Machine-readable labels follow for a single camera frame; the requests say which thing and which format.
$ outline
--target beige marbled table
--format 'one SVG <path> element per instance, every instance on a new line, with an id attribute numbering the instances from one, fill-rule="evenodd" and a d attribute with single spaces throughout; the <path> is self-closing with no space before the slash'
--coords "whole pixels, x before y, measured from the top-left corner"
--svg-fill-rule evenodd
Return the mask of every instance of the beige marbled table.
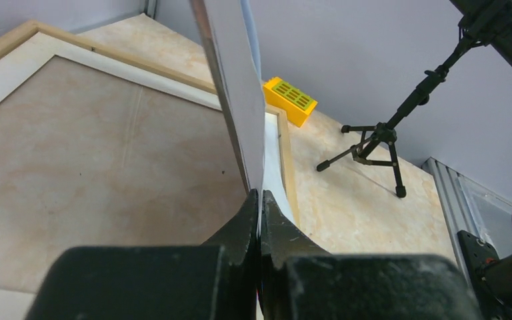
<path id="1" fill-rule="evenodd" d="M 83 33 L 100 43 L 212 82 L 203 48 L 140 15 Z M 320 112 L 321 102 L 289 134 L 295 166 L 299 228 L 332 253 L 454 254 L 432 176 L 400 159 L 407 197 L 398 199 L 390 168 L 360 165 L 346 157 L 318 173 L 316 164 L 359 141 Z M 373 159 L 389 160 L 378 148 Z"/>

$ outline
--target mini tripod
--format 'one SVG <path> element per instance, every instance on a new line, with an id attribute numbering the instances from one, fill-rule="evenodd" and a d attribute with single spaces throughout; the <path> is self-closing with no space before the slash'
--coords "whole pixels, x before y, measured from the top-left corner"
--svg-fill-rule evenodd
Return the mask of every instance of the mini tripod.
<path id="1" fill-rule="evenodd" d="M 466 14 L 460 20 L 459 42 L 454 52 L 438 66 L 434 71 L 425 71 L 427 75 L 406 100 L 397 108 L 397 112 L 386 123 L 378 123 L 376 126 L 352 127 L 344 125 L 341 128 L 342 133 L 351 131 L 361 131 L 362 138 L 360 143 L 351 146 L 348 150 L 338 156 L 325 160 L 318 164 L 317 171 L 323 171 L 330 167 L 333 162 L 352 153 L 352 158 L 364 165 L 379 165 L 383 167 L 393 167 L 395 176 L 395 194 L 399 198 L 404 198 L 407 194 L 405 186 L 401 180 L 397 152 L 395 150 L 395 141 L 397 134 L 395 126 L 408 116 L 418 105 L 424 105 L 429 102 L 429 94 L 442 82 L 450 68 L 462 57 L 468 50 L 483 45 L 490 44 L 491 40 L 498 34 L 506 23 L 512 20 L 512 0 L 496 0 L 486 4 L 477 15 Z M 372 131 L 370 137 L 366 138 L 368 131 Z M 380 144 L 386 143 L 389 148 L 391 161 L 369 160 L 367 157 Z"/>

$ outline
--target tripod foot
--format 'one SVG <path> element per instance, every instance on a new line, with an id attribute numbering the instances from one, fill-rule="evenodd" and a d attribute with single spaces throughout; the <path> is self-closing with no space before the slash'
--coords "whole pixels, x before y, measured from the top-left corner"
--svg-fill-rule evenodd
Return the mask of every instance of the tripod foot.
<path id="1" fill-rule="evenodd" d="M 321 172 L 330 166 L 331 166 L 331 162 L 329 160 L 324 160 L 323 162 L 321 162 L 320 164 L 317 165 L 317 171 Z"/>
<path id="2" fill-rule="evenodd" d="M 405 198 L 405 196 L 407 195 L 407 191 L 405 190 L 405 186 L 404 185 L 396 186 L 395 187 L 395 194 L 397 195 L 398 198 Z"/>

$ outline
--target yellow block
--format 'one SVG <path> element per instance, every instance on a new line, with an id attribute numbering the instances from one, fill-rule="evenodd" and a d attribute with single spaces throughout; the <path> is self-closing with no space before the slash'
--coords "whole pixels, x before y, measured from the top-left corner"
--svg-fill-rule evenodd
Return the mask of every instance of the yellow block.
<path id="1" fill-rule="evenodd" d="M 317 102 L 313 98 L 279 77 L 274 77 L 266 82 L 263 91 L 266 102 L 284 109 L 287 119 L 298 127 L 305 123 L 317 106 Z"/>

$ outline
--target wall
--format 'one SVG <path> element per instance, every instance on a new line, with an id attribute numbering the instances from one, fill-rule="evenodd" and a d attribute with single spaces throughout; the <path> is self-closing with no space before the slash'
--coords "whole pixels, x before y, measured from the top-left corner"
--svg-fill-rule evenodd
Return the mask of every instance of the wall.
<path id="1" fill-rule="evenodd" d="M 188 2 L 159 1 L 157 19 L 199 41 Z M 251 5 L 263 78 L 288 80 L 351 125 L 387 121 L 424 70 L 452 52 L 461 18 L 447 0 Z M 432 156 L 512 201 L 512 68 L 492 47 L 466 54 L 397 132 L 400 156 L 416 165 Z"/>
<path id="2" fill-rule="evenodd" d="M 77 33 L 143 9 L 144 0 L 0 0 L 0 36 L 29 19 Z"/>

